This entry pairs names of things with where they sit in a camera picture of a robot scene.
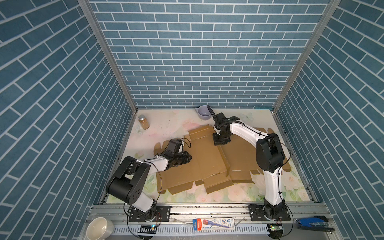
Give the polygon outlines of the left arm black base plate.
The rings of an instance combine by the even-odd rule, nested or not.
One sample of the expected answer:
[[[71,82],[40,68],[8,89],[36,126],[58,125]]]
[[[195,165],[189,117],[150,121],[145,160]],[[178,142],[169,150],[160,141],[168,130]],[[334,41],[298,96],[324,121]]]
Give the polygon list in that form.
[[[130,207],[129,222],[169,222],[171,206],[155,206],[147,212]]]

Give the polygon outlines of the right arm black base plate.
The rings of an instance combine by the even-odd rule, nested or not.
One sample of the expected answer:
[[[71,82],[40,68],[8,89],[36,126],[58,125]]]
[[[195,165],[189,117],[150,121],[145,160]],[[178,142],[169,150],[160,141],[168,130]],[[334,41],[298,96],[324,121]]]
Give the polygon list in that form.
[[[252,222],[262,221],[290,221],[291,215],[287,206],[281,202],[279,205],[248,205],[248,210]]]

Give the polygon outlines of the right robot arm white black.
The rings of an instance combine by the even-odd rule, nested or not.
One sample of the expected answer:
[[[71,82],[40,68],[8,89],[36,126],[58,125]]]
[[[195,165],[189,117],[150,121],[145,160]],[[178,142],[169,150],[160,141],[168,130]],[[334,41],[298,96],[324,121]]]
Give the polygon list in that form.
[[[257,164],[263,170],[266,181],[265,206],[284,206],[281,174],[286,157],[278,135],[260,132],[241,122],[238,117],[227,118],[223,113],[216,115],[213,110],[209,112],[215,122],[214,144],[226,145],[231,142],[232,135],[237,135],[253,145],[256,148]]]

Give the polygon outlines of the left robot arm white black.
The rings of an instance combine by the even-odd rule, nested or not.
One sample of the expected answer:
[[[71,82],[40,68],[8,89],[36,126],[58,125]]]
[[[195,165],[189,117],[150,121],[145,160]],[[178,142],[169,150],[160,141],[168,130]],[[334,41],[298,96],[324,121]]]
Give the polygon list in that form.
[[[192,156],[184,147],[192,147],[190,140],[171,139],[165,149],[155,153],[153,158],[137,160],[130,156],[125,157],[106,185],[107,194],[145,215],[151,215],[155,211],[157,201],[143,193],[147,177],[188,164]]]

